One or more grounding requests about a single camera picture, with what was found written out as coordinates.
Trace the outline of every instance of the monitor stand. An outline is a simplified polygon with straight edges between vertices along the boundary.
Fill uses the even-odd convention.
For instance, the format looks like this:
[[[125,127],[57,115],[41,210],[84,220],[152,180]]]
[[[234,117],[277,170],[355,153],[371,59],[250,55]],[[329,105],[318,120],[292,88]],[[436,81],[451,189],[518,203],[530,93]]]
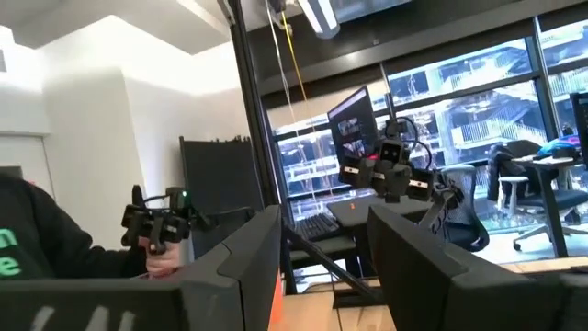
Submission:
[[[385,305],[380,287],[369,287],[363,280],[358,279],[339,267],[326,256],[315,244],[304,239],[289,227],[283,228],[283,235],[297,248],[304,251],[312,259],[322,264],[339,280],[345,282],[351,289],[334,291],[334,308],[367,307]]]

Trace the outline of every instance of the wooden desk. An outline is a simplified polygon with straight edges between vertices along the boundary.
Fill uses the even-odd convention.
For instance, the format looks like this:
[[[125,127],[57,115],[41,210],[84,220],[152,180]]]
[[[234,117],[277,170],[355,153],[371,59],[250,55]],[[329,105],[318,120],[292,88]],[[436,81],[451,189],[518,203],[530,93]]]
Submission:
[[[282,303],[282,319],[269,331],[328,330],[333,311],[333,293],[289,295]]]
[[[516,273],[565,270],[576,266],[588,266],[588,257],[567,257],[552,260],[515,263],[501,267]],[[379,280],[369,280],[370,286],[379,286]],[[336,283],[336,289],[348,289],[347,284]],[[311,285],[310,294],[284,297],[283,320],[279,327],[271,325],[271,331],[396,331],[387,306],[333,309],[333,285]]]

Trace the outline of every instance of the wire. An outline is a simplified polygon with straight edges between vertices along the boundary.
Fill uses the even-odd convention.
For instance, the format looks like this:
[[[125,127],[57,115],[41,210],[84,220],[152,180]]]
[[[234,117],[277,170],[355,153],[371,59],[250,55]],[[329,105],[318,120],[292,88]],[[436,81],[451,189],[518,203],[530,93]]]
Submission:
[[[277,56],[277,65],[279,66],[279,71],[281,73],[281,78],[282,78],[282,85],[284,86],[284,92],[286,94],[286,100],[288,102],[288,109],[290,112],[290,116],[292,117],[292,122],[293,123],[297,123],[298,119],[296,118],[296,114],[294,113],[294,108],[292,107],[292,100],[290,98],[290,89],[288,86],[288,80],[286,79],[286,74],[284,71],[284,66],[282,64],[282,57],[279,51],[279,47],[277,44],[277,35],[276,35],[276,30],[274,29],[274,20],[272,18],[272,14],[270,12],[269,9],[269,3],[266,0],[266,12],[267,12],[267,18],[269,20],[269,27],[271,28],[272,31],[272,37],[274,39],[274,46],[276,46],[276,56]],[[298,127],[295,127],[294,132],[296,134],[296,140],[297,142],[300,141],[300,130],[298,129]],[[306,154],[304,153],[304,150],[302,148],[300,148],[300,146],[297,146],[298,152],[301,156],[301,161],[303,164],[308,163],[308,158],[306,157]],[[311,186],[311,195],[312,195],[312,200],[314,200],[316,202],[316,196],[314,194],[314,183],[312,182],[312,180],[310,180],[310,186]]]
[[[150,198],[145,199],[143,201],[143,203],[147,203],[147,202],[153,201],[153,200],[165,199],[167,197],[169,197],[169,194],[165,194],[165,195],[161,195],[161,196],[154,196],[154,197],[150,197]]]
[[[419,130],[416,127],[416,124],[414,124],[414,121],[411,120],[410,118],[406,117],[406,116],[399,116],[399,117],[395,117],[395,118],[391,118],[391,120],[394,120],[398,123],[398,120],[406,120],[407,122],[411,123],[411,126],[413,126],[413,130],[414,130],[414,139],[416,141],[419,140]]]
[[[283,20],[284,27],[287,27],[288,22],[286,20],[286,13],[285,12],[282,12],[282,20]],[[298,77],[298,82],[300,84],[300,92],[302,93],[302,98],[304,99],[304,107],[306,108],[306,112],[308,114],[308,99],[306,97],[306,91],[304,90],[304,83],[302,83],[302,77],[300,75],[300,69],[298,67],[298,62],[296,61],[296,53],[294,52],[294,45],[292,43],[292,38],[290,37],[290,33],[289,33],[288,29],[285,29],[284,31],[286,32],[286,39],[288,40],[290,54],[292,55],[292,62],[294,64],[294,70],[296,72],[296,76]],[[286,81],[286,76],[284,75],[283,72],[282,72],[282,77],[283,77],[283,80]],[[314,128],[314,121],[311,121],[311,127],[312,127],[312,133],[316,135],[316,129]],[[320,160],[322,169],[324,169],[324,179],[329,183],[329,193],[332,196],[333,195],[333,185],[331,184],[331,181],[329,180],[329,173],[327,172],[327,167],[325,166],[325,163],[324,163],[324,153],[322,152],[321,143],[318,142],[316,144],[316,147],[319,152],[319,156],[320,156],[319,160]],[[313,192],[312,192],[312,197],[313,197],[314,201],[316,202],[316,197],[314,195],[314,188],[313,188]]]
[[[429,148],[429,146],[427,146],[425,143],[421,142],[421,141],[417,141],[417,140],[407,140],[407,141],[403,141],[404,143],[417,143],[420,144],[421,146],[423,146],[423,148],[426,150],[426,153],[428,154],[429,158],[425,169],[426,170],[430,170],[431,169],[431,164],[433,163],[433,153],[431,152],[431,149]]]

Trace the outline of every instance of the orange object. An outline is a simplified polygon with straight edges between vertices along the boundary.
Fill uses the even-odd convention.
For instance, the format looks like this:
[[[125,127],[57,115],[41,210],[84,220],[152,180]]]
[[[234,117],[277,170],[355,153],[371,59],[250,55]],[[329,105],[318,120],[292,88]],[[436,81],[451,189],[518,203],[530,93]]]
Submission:
[[[269,315],[269,324],[279,323],[282,320],[282,278],[279,270],[277,271],[276,289],[274,290],[274,302],[272,303],[272,312]]]

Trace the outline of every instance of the hand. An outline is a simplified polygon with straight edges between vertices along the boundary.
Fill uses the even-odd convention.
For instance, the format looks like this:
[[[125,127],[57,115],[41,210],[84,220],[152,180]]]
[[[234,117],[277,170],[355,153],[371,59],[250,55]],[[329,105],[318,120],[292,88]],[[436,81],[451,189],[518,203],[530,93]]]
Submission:
[[[139,246],[147,251],[147,271],[151,276],[161,277],[180,268],[180,244],[165,243],[165,253],[156,256],[149,250],[149,239],[139,238]]]

